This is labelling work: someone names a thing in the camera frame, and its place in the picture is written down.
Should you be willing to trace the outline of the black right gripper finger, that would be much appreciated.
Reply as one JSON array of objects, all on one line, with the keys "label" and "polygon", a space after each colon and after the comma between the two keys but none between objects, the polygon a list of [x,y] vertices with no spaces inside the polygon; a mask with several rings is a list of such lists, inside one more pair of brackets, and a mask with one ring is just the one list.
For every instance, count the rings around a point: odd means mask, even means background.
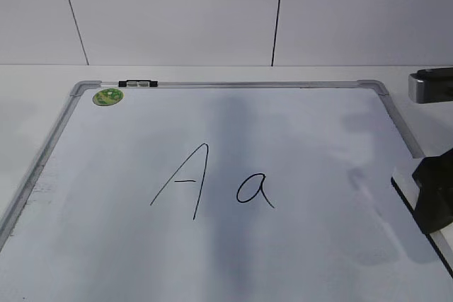
[{"label": "black right gripper finger", "polygon": [[452,149],[439,156],[425,157],[412,178],[419,188],[413,216],[424,234],[452,223]]}]

